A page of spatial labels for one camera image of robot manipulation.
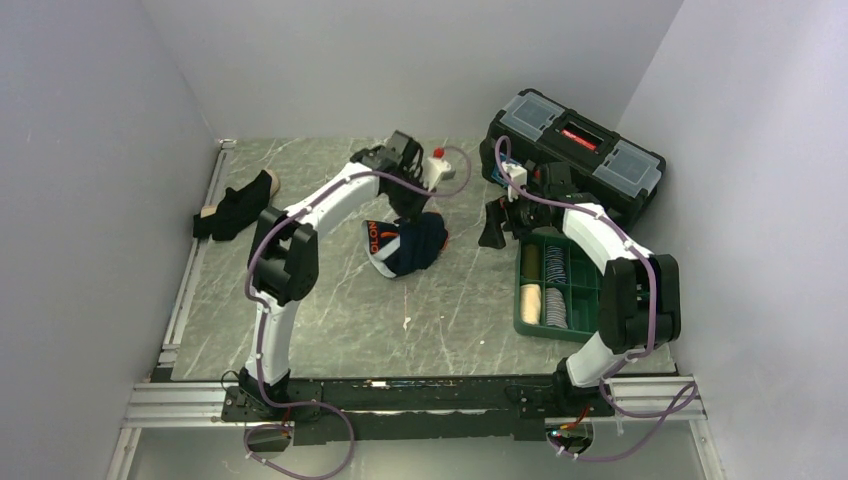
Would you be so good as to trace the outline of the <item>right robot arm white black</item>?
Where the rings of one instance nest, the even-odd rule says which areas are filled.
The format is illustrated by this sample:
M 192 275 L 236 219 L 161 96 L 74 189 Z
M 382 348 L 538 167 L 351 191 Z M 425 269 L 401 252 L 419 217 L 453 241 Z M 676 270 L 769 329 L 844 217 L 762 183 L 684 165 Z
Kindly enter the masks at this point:
M 673 256 L 654 254 L 634 241 L 594 195 L 569 187 L 566 195 L 550 198 L 544 184 L 527 182 L 524 167 L 501 159 L 495 165 L 507 193 L 487 203 L 479 246 L 502 249 L 507 233 L 524 241 L 535 230 L 552 227 L 601 275 L 596 330 L 553 375 L 553 406 L 574 415 L 593 396 L 608 399 L 605 384 L 625 364 L 679 337 L 679 265 Z

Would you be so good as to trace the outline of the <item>dark navy orange clothes pile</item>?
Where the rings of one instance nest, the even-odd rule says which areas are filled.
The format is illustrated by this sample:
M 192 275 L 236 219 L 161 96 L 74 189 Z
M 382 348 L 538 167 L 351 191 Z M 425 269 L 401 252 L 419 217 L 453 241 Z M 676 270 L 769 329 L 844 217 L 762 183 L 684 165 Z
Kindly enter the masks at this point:
M 372 266 L 389 279 L 428 269 L 449 241 L 444 218 L 424 212 L 413 220 L 365 220 L 365 251 Z

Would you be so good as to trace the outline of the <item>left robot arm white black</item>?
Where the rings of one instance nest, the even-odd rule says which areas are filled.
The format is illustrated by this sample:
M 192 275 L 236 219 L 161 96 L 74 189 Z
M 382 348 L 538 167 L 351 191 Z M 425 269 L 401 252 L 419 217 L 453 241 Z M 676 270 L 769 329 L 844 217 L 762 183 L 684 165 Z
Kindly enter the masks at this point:
M 423 172 L 421 144 L 396 131 L 385 143 L 354 153 L 338 174 L 303 200 L 260 214 L 245 285 L 256 306 L 256 322 L 238 384 L 261 419 L 279 417 L 290 401 L 295 317 L 318 280 L 322 237 L 379 196 L 402 218 L 421 213 L 428 200 Z

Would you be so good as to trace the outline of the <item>navy striped underwear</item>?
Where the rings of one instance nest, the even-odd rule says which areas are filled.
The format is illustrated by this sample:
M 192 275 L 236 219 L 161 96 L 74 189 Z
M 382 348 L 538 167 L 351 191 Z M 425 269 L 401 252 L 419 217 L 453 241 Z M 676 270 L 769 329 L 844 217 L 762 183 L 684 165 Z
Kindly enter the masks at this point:
M 544 279 L 547 283 L 566 284 L 568 281 L 568 250 L 561 246 L 547 245 L 544 251 Z

